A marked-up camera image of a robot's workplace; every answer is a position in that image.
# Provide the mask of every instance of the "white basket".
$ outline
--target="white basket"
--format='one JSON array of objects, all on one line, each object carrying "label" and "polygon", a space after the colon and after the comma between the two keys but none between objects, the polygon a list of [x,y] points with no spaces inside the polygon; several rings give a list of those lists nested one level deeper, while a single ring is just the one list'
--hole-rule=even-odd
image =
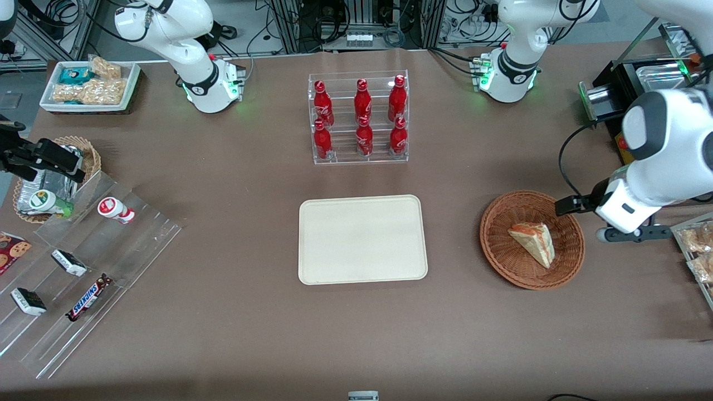
[{"label": "white basket", "polygon": [[113,64],[121,67],[121,78],[126,79],[126,90],[124,91],[124,96],[122,96],[119,104],[67,104],[64,102],[58,103],[52,100],[52,92],[54,91],[54,86],[57,84],[62,70],[66,68],[89,66],[88,61],[60,61],[54,67],[52,76],[50,76],[47,87],[45,87],[42,99],[40,99],[40,107],[47,111],[60,113],[104,113],[126,110],[129,105],[129,100],[131,100],[134,88],[136,87],[136,81],[138,81],[141,67],[139,67],[137,63],[133,62],[114,62]]}]

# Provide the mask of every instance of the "clear acrylic shelf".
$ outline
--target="clear acrylic shelf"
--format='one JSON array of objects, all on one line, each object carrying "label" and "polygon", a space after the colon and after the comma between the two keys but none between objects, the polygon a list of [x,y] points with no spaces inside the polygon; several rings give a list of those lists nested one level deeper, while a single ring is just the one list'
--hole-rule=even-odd
[{"label": "clear acrylic shelf", "polygon": [[[394,87],[394,77],[401,74],[406,77],[404,88],[409,92],[409,72],[400,71],[372,71],[372,72],[346,72],[346,73],[313,73],[309,75],[307,83],[307,105],[309,109],[310,141],[312,142],[312,158],[314,164],[345,164],[345,163],[404,163],[409,160],[409,145],[406,152],[400,156],[389,153],[391,130],[394,123],[389,120],[389,94]],[[374,131],[374,151],[368,156],[357,153],[357,122],[354,115],[354,96],[357,94],[357,80],[366,79],[371,95],[371,129]],[[314,110],[314,82],[324,81],[329,97],[332,98],[334,111],[334,125],[329,129],[332,135],[332,148],[334,157],[329,160],[317,156],[317,147],[314,144],[314,122],[317,112]],[[409,99],[406,98],[406,130],[409,129]]]},{"label": "clear acrylic shelf", "polygon": [[[96,207],[106,196],[133,208],[135,220],[123,225],[99,215]],[[40,245],[32,258],[28,252],[11,267],[20,268],[19,274],[5,285],[0,282],[0,355],[17,355],[37,378],[51,377],[60,368],[180,231],[178,225],[101,171],[72,201],[75,206],[70,218],[52,217],[35,232],[48,246]],[[50,256],[54,249],[72,253],[88,271],[81,277],[67,273]],[[71,322],[65,314],[102,273],[113,282]],[[16,287],[38,293],[47,311],[36,317],[19,310],[9,295]]]}]

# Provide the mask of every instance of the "cookie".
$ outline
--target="cookie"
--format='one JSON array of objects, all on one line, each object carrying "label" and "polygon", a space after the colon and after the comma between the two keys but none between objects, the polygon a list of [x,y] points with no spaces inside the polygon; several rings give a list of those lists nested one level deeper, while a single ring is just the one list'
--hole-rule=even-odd
[{"label": "cookie", "polygon": [[19,258],[20,256],[24,255],[25,252],[27,252],[27,250],[31,247],[32,245],[30,245],[30,243],[26,243],[24,241],[21,243],[17,243],[12,248],[10,248],[10,256],[12,256],[13,258]]}]

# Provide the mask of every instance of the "snickers bar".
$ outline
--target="snickers bar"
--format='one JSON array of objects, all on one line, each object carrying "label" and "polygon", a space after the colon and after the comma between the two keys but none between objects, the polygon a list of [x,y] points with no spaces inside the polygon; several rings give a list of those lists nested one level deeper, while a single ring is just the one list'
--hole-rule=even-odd
[{"label": "snickers bar", "polygon": [[76,322],[82,314],[99,298],[99,295],[104,292],[104,288],[111,284],[113,280],[105,273],[101,273],[101,277],[87,290],[82,298],[74,305],[74,308],[66,314],[71,322]]}]

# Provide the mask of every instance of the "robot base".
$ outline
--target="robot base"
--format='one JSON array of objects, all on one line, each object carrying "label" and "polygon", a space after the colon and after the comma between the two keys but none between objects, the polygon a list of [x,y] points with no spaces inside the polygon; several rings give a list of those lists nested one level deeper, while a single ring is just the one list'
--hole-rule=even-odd
[{"label": "robot base", "polygon": [[481,72],[483,76],[474,77],[473,82],[477,82],[477,89],[487,93],[497,101],[503,103],[515,103],[519,101],[533,87],[537,72],[534,72],[531,78],[527,80],[523,77],[523,82],[513,84],[498,66],[498,57],[503,52],[503,49],[494,49],[490,53],[481,55],[481,65],[474,70]]},{"label": "robot base", "polygon": [[234,64],[227,61],[215,60],[213,62],[218,67],[218,80],[205,95],[197,96],[189,92],[185,85],[183,86],[188,100],[203,113],[217,113],[227,108],[232,102],[241,101],[245,87],[245,70],[238,70]]}]

